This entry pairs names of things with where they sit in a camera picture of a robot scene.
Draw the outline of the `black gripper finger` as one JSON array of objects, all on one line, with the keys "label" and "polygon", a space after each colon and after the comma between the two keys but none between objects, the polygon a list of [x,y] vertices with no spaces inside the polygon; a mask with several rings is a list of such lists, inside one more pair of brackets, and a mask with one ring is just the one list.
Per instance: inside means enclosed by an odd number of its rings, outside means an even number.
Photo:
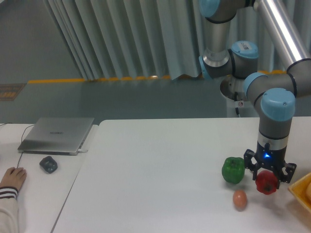
[{"label": "black gripper finger", "polygon": [[250,149],[247,149],[243,155],[244,167],[252,172],[252,179],[256,180],[258,170],[261,168],[261,163],[258,163],[256,159],[256,153]]},{"label": "black gripper finger", "polygon": [[276,185],[277,189],[279,189],[281,183],[291,182],[296,168],[297,168],[297,164],[286,163],[286,162],[274,166],[273,174],[277,178],[277,185]]}]

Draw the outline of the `white striped sleeve forearm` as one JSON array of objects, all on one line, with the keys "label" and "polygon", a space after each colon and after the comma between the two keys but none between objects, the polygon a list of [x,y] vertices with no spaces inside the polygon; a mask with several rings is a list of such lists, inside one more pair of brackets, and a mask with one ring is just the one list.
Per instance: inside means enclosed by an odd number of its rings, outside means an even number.
[{"label": "white striped sleeve forearm", "polygon": [[18,233],[18,191],[13,187],[0,188],[0,232]]}]

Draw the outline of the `person's hand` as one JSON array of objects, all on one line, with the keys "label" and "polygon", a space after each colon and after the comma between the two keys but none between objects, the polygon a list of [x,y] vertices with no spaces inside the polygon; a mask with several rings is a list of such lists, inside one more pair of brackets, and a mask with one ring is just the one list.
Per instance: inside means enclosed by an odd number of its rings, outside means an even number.
[{"label": "person's hand", "polygon": [[11,167],[5,172],[0,182],[0,187],[15,188],[19,192],[26,180],[26,177],[27,172],[23,167]]}]

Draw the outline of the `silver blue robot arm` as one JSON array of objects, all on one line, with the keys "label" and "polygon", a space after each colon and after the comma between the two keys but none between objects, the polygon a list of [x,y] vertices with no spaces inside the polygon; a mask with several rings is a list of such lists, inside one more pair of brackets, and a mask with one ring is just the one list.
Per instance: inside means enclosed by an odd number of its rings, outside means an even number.
[{"label": "silver blue robot arm", "polygon": [[[265,27],[281,58],[286,73],[257,72],[258,51],[248,41],[227,48],[230,22],[238,10],[252,7]],[[245,97],[259,115],[257,150],[244,153],[244,166],[258,179],[258,170],[271,171],[278,183],[290,183],[296,164],[285,161],[295,113],[295,100],[311,93],[311,56],[280,0],[201,0],[201,15],[211,26],[209,44],[199,57],[203,77],[231,75],[241,80]]]}]

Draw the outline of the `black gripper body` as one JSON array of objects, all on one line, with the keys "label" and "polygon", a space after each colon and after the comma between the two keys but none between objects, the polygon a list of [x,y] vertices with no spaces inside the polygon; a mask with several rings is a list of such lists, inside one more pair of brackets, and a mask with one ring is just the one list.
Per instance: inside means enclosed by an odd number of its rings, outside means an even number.
[{"label": "black gripper body", "polygon": [[263,146],[257,143],[257,151],[255,160],[259,165],[264,164],[263,168],[268,170],[276,170],[279,172],[285,167],[285,153],[287,147],[281,150],[266,150]]}]

